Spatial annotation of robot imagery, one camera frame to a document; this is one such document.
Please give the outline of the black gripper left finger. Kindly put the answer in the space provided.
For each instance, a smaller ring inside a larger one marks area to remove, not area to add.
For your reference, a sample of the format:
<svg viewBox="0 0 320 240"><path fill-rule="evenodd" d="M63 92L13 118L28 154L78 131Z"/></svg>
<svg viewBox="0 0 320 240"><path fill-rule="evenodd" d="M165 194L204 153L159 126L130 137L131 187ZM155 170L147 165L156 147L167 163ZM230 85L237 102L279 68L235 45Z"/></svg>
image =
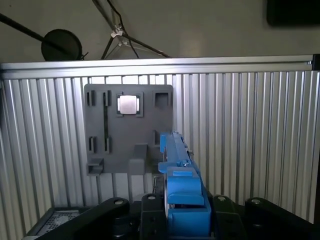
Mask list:
<svg viewBox="0 0 320 240"><path fill-rule="evenodd" d="M73 240L164 240L166 214L162 194L146 194L122 214L99 217L82 227Z"/></svg>

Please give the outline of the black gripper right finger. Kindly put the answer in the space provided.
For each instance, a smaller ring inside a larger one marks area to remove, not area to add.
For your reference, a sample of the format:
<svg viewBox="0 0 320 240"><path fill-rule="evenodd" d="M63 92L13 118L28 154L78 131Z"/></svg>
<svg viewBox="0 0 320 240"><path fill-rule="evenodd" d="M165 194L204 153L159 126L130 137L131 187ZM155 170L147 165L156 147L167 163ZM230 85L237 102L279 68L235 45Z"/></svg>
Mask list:
<svg viewBox="0 0 320 240"><path fill-rule="evenodd" d="M320 226L260 197L244 205L224 195L212 199L212 224L217 240L318 240Z"/></svg>

